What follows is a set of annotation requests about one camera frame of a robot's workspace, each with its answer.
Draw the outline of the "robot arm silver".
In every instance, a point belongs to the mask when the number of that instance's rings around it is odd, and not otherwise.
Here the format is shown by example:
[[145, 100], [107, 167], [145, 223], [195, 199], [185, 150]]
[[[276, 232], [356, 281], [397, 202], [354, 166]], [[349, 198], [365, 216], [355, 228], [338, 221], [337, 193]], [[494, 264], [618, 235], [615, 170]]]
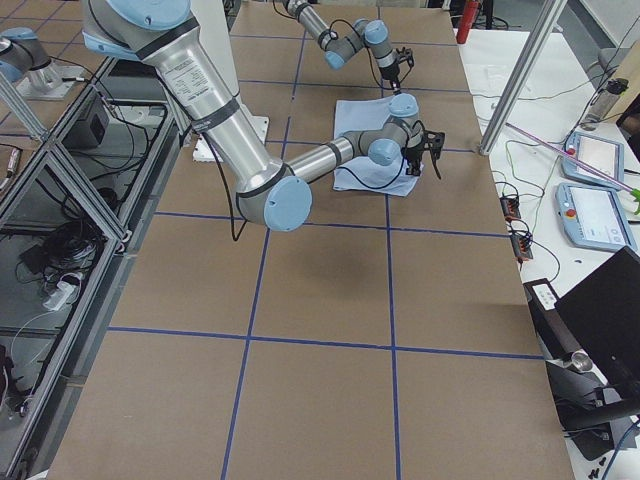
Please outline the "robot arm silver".
[[402, 92], [401, 65], [407, 65], [408, 75], [414, 67], [410, 48], [394, 48], [386, 24], [380, 20], [358, 19], [350, 23], [336, 19], [327, 24], [309, 1], [273, 1], [284, 8], [282, 15], [296, 20], [323, 51], [324, 59], [333, 70], [343, 68], [360, 51], [369, 56], [375, 83], [382, 89], [399, 95]]
[[343, 66], [369, 50], [393, 94], [389, 114], [377, 130], [348, 131], [290, 162], [272, 156], [200, 42], [200, 24], [188, 1], [85, 1], [83, 36], [98, 54], [139, 61], [155, 69], [194, 131], [230, 166], [236, 177], [230, 209], [274, 231], [291, 231], [312, 207], [311, 182], [355, 157], [378, 165], [395, 160], [421, 173], [424, 152], [437, 161], [445, 135], [425, 128], [418, 102], [401, 90], [399, 66], [411, 64], [409, 49], [395, 49], [381, 20], [362, 19], [339, 36], [306, 1], [286, 1], [286, 12], [318, 43], [327, 63]]

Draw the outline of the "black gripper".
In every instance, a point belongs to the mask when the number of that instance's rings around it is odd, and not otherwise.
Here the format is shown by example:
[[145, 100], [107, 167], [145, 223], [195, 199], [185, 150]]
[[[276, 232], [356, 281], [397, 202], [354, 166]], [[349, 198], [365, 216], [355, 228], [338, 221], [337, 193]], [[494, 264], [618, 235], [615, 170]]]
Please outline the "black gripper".
[[428, 152], [431, 163], [436, 173], [439, 173], [437, 165], [441, 157], [442, 148], [445, 143], [446, 134], [431, 130], [422, 130], [410, 140], [410, 145], [403, 149], [403, 156], [407, 162], [406, 174], [410, 176], [420, 176], [422, 172], [422, 156]]
[[408, 71], [414, 67], [414, 56], [411, 48], [392, 48], [377, 59], [377, 66], [383, 81], [387, 81], [394, 93], [401, 92], [400, 66], [406, 63]]

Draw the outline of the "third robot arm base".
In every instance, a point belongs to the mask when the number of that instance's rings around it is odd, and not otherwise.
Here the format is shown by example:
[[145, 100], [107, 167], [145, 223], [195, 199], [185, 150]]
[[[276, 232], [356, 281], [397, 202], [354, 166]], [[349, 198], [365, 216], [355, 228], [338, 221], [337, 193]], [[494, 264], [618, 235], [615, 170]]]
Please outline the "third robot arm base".
[[57, 101], [84, 77], [84, 68], [59, 65], [32, 29], [15, 27], [1, 32], [1, 73], [23, 98]]

